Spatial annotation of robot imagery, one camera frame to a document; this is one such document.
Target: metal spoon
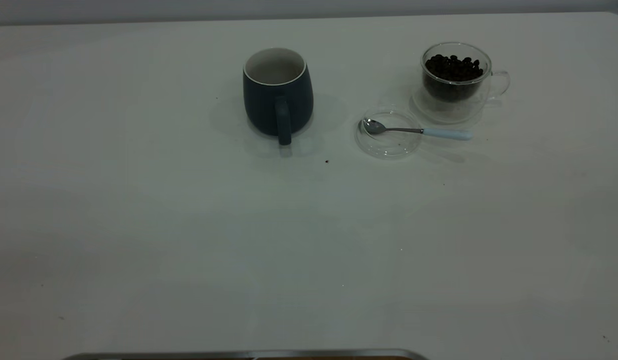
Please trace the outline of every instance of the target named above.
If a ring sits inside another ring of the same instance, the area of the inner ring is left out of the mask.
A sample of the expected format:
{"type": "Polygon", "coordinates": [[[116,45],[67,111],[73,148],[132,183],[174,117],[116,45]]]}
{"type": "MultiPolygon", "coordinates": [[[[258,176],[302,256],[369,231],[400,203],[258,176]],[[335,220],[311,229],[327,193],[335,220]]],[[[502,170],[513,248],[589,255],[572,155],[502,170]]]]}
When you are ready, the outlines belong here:
{"type": "Polygon", "coordinates": [[[362,120],[364,129],[371,135],[382,134],[383,132],[407,132],[418,133],[430,137],[454,139],[456,141],[470,141],[473,137],[473,132],[468,130],[447,130],[447,129],[407,129],[404,127],[389,127],[382,125],[381,122],[364,118],[362,120]]]}

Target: wall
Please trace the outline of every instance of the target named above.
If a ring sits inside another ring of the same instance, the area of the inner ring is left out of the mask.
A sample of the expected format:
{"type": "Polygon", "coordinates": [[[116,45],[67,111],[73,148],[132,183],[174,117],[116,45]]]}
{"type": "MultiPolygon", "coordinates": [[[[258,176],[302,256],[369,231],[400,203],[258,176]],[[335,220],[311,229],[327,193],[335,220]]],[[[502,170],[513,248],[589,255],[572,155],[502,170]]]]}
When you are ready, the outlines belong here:
{"type": "Polygon", "coordinates": [[[618,0],[0,0],[0,25],[618,9],[618,0]]]}

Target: mug rim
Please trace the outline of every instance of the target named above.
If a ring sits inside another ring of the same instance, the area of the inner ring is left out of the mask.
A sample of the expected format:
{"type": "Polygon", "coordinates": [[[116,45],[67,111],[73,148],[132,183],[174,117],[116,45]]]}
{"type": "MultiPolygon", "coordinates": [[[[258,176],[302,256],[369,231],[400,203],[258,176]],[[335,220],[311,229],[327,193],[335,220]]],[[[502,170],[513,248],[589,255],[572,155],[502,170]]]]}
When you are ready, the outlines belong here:
{"type": "Polygon", "coordinates": [[[481,82],[482,80],[484,80],[487,76],[491,75],[491,66],[492,66],[491,58],[489,57],[489,55],[487,55],[486,52],[484,52],[484,50],[482,50],[481,48],[478,48],[477,46],[473,46],[470,43],[459,42],[459,41],[441,42],[441,43],[437,43],[437,44],[431,46],[430,48],[425,50],[425,52],[423,52],[422,57],[420,58],[420,64],[422,65],[423,71],[425,71],[425,73],[427,75],[429,75],[430,77],[434,78],[435,80],[438,80],[441,83],[445,83],[445,84],[449,84],[449,85],[471,85],[471,84],[477,84],[477,83],[481,82]],[[484,73],[482,75],[480,75],[480,77],[476,77],[475,79],[472,79],[472,80],[452,81],[452,80],[443,79],[441,77],[437,77],[437,76],[433,75],[433,73],[431,73],[427,69],[427,64],[426,64],[427,63],[427,59],[425,59],[425,55],[427,55],[427,53],[430,50],[433,50],[434,48],[437,48],[438,46],[441,46],[441,45],[462,45],[462,46],[468,46],[469,48],[473,48],[474,50],[482,53],[482,55],[484,55],[484,57],[486,58],[487,62],[489,62],[488,65],[487,65],[487,68],[485,69],[484,73]]]}
{"type": "Polygon", "coordinates": [[[249,78],[249,80],[251,80],[252,82],[256,83],[256,84],[260,84],[260,85],[265,85],[266,87],[279,87],[282,85],[286,85],[286,84],[291,84],[291,82],[294,82],[295,80],[298,80],[302,75],[304,75],[304,73],[307,71],[307,62],[304,60],[304,57],[302,57],[302,55],[300,55],[297,51],[291,50],[290,48],[286,48],[286,47],[268,47],[268,48],[263,48],[263,50],[259,50],[258,52],[255,52],[253,55],[251,55],[246,62],[244,62],[244,65],[242,66],[242,72],[247,76],[247,78],[249,78]],[[260,82],[258,80],[255,80],[253,77],[251,77],[249,75],[249,73],[247,72],[247,64],[249,63],[249,60],[253,59],[253,57],[255,55],[258,55],[259,53],[265,52],[265,51],[271,51],[271,50],[284,50],[284,51],[288,51],[289,53],[293,53],[295,55],[297,55],[301,60],[302,60],[302,71],[300,71],[300,75],[296,76],[295,78],[293,78],[292,80],[289,80],[287,82],[280,82],[280,84],[267,84],[266,82],[260,82]]]}

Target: double-walled glass cup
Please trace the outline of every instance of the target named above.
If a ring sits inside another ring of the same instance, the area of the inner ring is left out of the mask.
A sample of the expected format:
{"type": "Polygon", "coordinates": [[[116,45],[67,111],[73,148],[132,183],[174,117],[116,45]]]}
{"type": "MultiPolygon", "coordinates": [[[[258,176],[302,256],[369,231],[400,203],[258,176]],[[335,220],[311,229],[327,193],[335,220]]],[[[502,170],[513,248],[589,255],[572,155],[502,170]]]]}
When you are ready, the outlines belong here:
{"type": "Polygon", "coordinates": [[[511,78],[507,71],[492,71],[489,55],[479,48],[461,42],[445,42],[433,45],[422,55],[422,84],[413,93],[418,109],[430,119],[446,124],[466,121],[475,116],[487,100],[493,100],[507,91],[511,78]],[[426,66],[427,60],[436,55],[458,59],[471,58],[479,61],[482,75],[472,80],[452,81],[434,75],[426,66]],[[502,86],[491,87],[491,78],[501,76],[502,86]]]}

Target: table surface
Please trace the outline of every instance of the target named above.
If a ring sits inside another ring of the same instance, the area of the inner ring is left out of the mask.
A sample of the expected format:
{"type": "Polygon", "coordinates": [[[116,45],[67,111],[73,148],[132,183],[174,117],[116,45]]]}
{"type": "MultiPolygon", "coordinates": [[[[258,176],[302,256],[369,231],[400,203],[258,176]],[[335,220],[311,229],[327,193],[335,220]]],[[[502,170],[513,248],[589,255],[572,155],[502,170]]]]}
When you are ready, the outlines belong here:
{"type": "Polygon", "coordinates": [[[618,16],[0,27],[0,359],[379,348],[618,359],[618,16]],[[449,40],[512,76],[475,139],[359,150],[449,40]],[[290,151],[242,104],[271,46],[290,151]]]}

